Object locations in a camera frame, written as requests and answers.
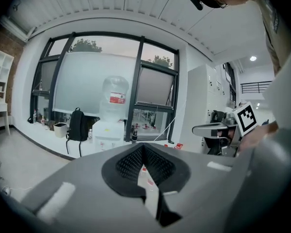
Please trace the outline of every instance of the black metal railing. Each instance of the black metal railing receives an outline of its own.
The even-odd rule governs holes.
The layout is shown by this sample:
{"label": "black metal railing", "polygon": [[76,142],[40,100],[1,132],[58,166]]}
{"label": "black metal railing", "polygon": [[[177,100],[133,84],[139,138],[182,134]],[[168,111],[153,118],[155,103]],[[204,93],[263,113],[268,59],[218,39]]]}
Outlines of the black metal railing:
{"label": "black metal railing", "polygon": [[272,81],[242,83],[242,93],[262,93]]}

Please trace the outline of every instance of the brown wall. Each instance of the brown wall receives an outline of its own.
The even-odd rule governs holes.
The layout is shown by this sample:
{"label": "brown wall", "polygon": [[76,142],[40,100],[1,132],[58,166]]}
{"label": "brown wall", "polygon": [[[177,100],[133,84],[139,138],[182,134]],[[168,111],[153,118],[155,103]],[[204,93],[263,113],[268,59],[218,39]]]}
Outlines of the brown wall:
{"label": "brown wall", "polygon": [[23,53],[25,45],[26,44],[23,41],[19,40],[16,36],[14,36],[5,28],[0,26],[0,51],[5,52],[14,57],[5,95],[5,102],[8,104],[8,115],[11,114],[12,88],[14,75],[16,73],[16,68],[19,59]]}

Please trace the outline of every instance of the white desk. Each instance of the white desk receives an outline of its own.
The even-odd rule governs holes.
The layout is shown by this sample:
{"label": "white desk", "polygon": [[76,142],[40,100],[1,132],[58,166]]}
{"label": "white desk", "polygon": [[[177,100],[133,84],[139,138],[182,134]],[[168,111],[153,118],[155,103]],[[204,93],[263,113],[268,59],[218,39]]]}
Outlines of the white desk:
{"label": "white desk", "polygon": [[10,135],[8,104],[7,103],[0,102],[0,112],[3,114],[5,131]]}

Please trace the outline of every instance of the white corrugated ceiling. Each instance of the white corrugated ceiling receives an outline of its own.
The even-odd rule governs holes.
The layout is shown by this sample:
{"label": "white corrugated ceiling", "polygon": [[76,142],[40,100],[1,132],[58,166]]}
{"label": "white corrugated ceiling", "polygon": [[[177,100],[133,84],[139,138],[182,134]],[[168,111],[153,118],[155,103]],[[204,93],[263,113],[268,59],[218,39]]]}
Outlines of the white corrugated ceiling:
{"label": "white corrugated ceiling", "polygon": [[212,59],[264,37],[259,9],[253,2],[214,10],[204,6],[198,11],[190,0],[14,0],[7,14],[23,30],[35,26],[38,32],[49,24],[60,24],[63,18],[73,20],[76,14],[86,13],[88,18],[89,12],[108,11],[130,12],[132,20],[138,15],[150,25],[156,21],[168,29],[173,26],[173,34],[184,40],[189,37],[193,46]]}

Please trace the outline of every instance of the backpack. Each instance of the backpack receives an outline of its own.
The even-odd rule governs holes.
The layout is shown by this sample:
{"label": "backpack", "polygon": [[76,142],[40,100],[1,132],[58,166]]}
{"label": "backpack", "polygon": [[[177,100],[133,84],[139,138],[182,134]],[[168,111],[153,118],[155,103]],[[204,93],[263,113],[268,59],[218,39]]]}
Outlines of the backpack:
{"label": "backpack", "polygon": [[81,155],[81,142],[86,141],[88,136],[87,132],[87,122],[86,117],[84,113],[80,110],[80,108],[76,108],[75,111],[71,115],[70,125],[69,125],[69,131],[66,134],[66,148],[67,153],[68,151],[68,141],[80,141],[79,143],[79,152],[80,157]]}

